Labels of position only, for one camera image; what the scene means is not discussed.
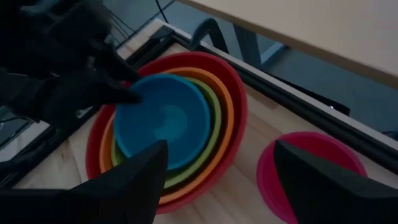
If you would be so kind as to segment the grey desk leg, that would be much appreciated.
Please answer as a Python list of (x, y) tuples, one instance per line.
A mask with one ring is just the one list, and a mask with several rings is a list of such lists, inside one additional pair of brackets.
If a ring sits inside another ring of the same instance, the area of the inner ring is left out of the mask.
[(254, 32), (235, 24), (233, 26), (243, 61), (260, 70), (270, 67), (289, 49), (287, 45), (274, 42), (265, 52), (261, 53)]

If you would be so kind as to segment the light wooden desk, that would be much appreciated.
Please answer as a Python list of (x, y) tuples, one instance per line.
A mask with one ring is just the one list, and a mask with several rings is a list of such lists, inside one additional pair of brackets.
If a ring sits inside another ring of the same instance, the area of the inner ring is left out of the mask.
[(178, 0), (398, 89), (398, 0)]

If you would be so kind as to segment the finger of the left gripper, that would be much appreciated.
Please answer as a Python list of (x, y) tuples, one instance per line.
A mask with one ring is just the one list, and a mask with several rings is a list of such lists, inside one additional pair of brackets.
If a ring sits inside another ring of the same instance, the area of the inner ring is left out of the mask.
[(105, 70), (110, 77), (118, 81), (131, 83), (139, 79), (138, 74), (117, 53), (116, 49), (107, 43), (90, 43), (95, 68)]
[(72, 124), (77, 112), (91, 106), (140, 103), (142, 98), (119, 82), (110, 79), (60, 79), (43, 107), (48, 124)]

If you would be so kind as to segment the orange bowl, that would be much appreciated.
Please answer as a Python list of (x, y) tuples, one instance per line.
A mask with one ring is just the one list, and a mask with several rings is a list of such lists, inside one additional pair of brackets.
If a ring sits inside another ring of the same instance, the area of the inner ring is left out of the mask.
[(167, 141), (171, 175), (160, 203), (168, 203), (221, 161), (234, 124), (232, 99), (219, 78), (192, 67), (149, 75), (132, 89), (144, 101), (115, 108), (100, 142), (99, 168), (106, 172), (156, 140)]

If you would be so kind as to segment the large red bowl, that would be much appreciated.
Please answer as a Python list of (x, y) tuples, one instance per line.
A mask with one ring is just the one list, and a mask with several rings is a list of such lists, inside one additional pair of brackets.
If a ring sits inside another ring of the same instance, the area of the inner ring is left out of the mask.
[[(248, 103), (242, 79), (227, 61), (219, 57), (204, 52), (177, 53), (147, 62), (137, 72), (144, 77), (177, 67), (193, 67), (206, 70), (226, 85), (226, 89), (232, 97), (234, 125), (231, 139), (226, 143), (226, 152), (218, 157), (221, 161), (218, 164), (212, 164), (203, 175), (199, 175), (192, 184), (188, 184), (186, 192), (179, 192), (175, 200), (159, 205), (156, 212), (158, 215), (170, 213), (184, 206), (221, 179), (227, 168), (233, 163), (248, 120)], [(104, 105), (91, 128), (86, 147), (86, 173), (89, 179), (100, 175), (100, 139), (114, 110), (115, 107), (113, 105)]]

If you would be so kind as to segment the small pink bowl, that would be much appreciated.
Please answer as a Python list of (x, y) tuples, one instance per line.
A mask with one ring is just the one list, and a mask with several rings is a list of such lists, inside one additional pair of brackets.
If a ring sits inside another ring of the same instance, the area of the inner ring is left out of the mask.
[[(362, 163), (352, 150), (331, 136), (301, 131), (283, 134), (278, 139), (287, 141), (352, 172), (367, 176)], [(275, 142), (276, 140), (273, 140), (264, 149), (258, 160), (256, 171), (257, 187), (266, 205), (275, 215), (287, 224), (298, 224), (283, 187), (279, 182), (274, 165)]]

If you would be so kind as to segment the black aluminium table frame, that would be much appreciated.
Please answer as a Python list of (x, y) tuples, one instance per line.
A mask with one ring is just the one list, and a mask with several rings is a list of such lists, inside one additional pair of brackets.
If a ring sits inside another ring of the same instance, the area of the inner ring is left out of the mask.
[[(349, 146), (368, 177), (398, 189), (398, 141), (214, 47), (204, 45), (204, 49), (231, 62), (247, 92), (248, 126), (227, 178), (251, 178), (260, 151), (279, 134), (316, 131)], [(25, 170), (0, 175), (0, 187), (68, 188), (86, 181), (86, 145), (97, 116), (97, 109), (86, 112), (83, 124), (66, 140), (48, 127), (18, 153), (34, 147), (43, 156)]]

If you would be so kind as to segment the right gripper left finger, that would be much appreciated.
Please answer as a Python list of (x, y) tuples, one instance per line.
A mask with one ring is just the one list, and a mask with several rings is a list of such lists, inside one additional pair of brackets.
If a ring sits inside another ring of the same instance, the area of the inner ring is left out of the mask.
[(126, 162), (62, 192), (61, 224), (151, 224), (162, 193), (168, 145), (158, 140)]

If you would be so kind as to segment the black desk foot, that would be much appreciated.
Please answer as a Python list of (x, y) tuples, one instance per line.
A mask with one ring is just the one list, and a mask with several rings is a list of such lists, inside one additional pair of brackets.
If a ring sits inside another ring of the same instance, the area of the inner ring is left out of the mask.
[(279, 78), (277, 76), (274, 76), (274, 75), (271, 75), (271, 76), (276, 78), (276, 79), (278, 79), (279, 81), (281, 81), (281, 82), (283, 82), (283, 83), (285, 83), (285, 84), (287, 84), (287, 85), (289, 85), (289, 86), (301, 91), (302, 93), (304, 93), (304, 94), (306, 94), (308, 96), (311, 96), (312, 98), (322, 102), (323, 104), (329, 106), (330, 108), (339, 111), (340, 113), (343, 113), (343, 114), (345, 114), (347, 116), (349, 116), (349, 114), (350, 114), (351, 110), (347, 106), (345, 106), (345, 105), (343, 105), (343, 104), (341, 104), (341, 103), (339, 103), (337, 101), (334, 101), (332, 99), (326, 98), (326, 97), (324, 97), (322, 95), (319, 95), (319, 94), (317, 94), (315, 92), (307, 90), (307, 89), (305, 89), (305, 88), (303, 88), (301, 86), (298, 86), (298, 85), (295, 85), (295, 84), (293, 84), (291, 82), (288, 82), (287, 80), (283, 80), (283, 79), (281, 79), (281, 78)]

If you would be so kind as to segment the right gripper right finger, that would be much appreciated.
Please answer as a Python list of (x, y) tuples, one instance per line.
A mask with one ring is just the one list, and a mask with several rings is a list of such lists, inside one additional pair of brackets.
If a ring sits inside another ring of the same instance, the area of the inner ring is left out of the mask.
[(298, 224), (398, 224), (398, 189), (286, 141), (274, 164)]

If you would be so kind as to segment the white board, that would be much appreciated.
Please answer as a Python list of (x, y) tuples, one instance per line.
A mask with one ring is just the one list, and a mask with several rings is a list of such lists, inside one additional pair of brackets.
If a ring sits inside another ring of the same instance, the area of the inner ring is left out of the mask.
[(45, 122), (30, 125), (21, 134), (18, 134), (10, 143), (0, 150), (0, 162), (8, 161), (32, 142), (37, 136), (44, 132), (49, 125)]

